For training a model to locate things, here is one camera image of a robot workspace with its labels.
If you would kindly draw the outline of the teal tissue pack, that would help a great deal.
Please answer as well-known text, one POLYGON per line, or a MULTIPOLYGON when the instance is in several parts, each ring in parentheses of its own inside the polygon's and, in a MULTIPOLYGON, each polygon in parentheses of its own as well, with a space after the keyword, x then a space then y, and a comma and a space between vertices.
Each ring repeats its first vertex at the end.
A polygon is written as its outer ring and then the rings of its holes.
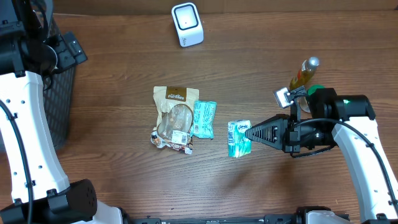
POLYGON ((251 153, 251 140, 245 132, 251 128, 250 120, 234 120, 228 123, 228 155, 239 158, 251 153))

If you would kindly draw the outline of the green lid white jar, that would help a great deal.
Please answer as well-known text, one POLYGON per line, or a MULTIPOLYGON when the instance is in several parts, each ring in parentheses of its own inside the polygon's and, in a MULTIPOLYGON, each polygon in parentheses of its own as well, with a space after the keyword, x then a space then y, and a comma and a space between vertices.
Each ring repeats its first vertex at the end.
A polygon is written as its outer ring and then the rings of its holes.
MULTIPOLYGON (((323 85, 312 85, 308 90, 307 90, 307 94, 311 95, 313 94, 317 89, 321 89, 321 88, 325 88, 323 85)), ((310 112, 310 108, 307 102, 306 97, 301 97, 298 101, 300 108, 306 112, 309 113, 310 112)))

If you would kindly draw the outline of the teal white snack packet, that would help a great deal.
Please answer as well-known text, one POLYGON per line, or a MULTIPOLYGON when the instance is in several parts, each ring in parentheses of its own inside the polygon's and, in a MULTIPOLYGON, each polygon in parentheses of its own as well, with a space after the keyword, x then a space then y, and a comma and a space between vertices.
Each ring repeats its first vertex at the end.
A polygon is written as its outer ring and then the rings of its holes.
POLYGON ((196 101, 193 109, 193 125, 190 135, 201 139, 213 139, 213 122, 216 114, 217 102, 196 101))

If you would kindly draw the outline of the silver round ball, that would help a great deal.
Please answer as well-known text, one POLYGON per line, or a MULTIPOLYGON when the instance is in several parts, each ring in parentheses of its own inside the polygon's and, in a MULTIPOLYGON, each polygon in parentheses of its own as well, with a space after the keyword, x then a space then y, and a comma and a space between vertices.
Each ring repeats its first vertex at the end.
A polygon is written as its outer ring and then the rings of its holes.
POLYGON ((320 65, 320 60, 318 57, 310 57, 306 59, 298 73, 290 81, 289 90, 294 90, 300 86, 305 86, 308 81, 314 76, 318 66, 320 65))

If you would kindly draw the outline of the brown snack packet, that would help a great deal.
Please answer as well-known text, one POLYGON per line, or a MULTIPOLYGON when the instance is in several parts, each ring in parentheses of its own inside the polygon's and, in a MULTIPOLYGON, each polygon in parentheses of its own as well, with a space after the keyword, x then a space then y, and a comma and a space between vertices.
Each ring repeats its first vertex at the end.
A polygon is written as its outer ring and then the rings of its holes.
POLYGON ((192 154, 194 104, 200 92, 194 88, 155 86, 153 99, 158 112, 157 123, 150 141, 159 149, 169 147, 184 154, 192 154))

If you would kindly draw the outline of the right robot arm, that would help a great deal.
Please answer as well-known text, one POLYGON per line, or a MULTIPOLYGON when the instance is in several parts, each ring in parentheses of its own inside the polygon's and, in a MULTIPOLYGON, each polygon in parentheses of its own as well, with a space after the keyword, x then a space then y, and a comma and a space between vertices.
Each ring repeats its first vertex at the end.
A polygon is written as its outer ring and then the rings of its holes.
POLYGON ((294 159, 338 147, 355 187, 362 223, 397 223, 397 179, 379 139, 376 114, 367 96, 337 95, 333 88, 308 93, 303 86, 275 91, 277 114, 245 136, 294 159))

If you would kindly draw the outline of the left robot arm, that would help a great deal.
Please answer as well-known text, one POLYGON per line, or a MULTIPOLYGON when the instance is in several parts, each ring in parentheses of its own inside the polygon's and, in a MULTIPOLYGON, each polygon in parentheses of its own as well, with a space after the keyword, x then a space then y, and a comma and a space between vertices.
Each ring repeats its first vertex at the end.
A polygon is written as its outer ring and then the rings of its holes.
POLYGON ((88 179, 70 182, 45 115, 44 80, 86 61, 72 33, 51 35, 52 2, 1 2, 1 136, 12 179, 4 223, 122 223, 88 179))

